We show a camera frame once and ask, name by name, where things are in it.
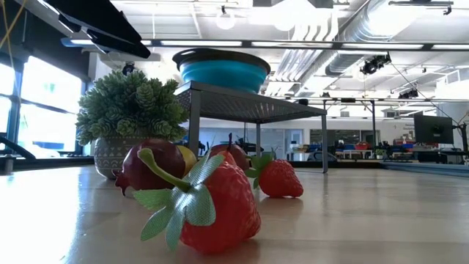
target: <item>teal collapsible bowl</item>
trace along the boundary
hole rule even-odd
[[[270,66],[265,60],[236,51],[192,48],[173,56],[184,82],[200,81],[242,92],[258,93]]]

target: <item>shelf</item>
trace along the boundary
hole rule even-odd
[[[326,115],[327,111],[210,84],[190,81],[174,93],[183,107],[191,109],[191,96],[200,92],[200,117],[266,124]]]

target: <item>patterned pot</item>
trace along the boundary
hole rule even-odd
[[[102,176],[115,180],[113,169],[122,169],[122,162],[129,150],[140,144],[147,136],[107,136],[96,140],[95,166]]]

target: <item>computer monitor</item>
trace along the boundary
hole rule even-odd
[[[453,120],[450,117],[415,115],[416,142],[453,144]]]

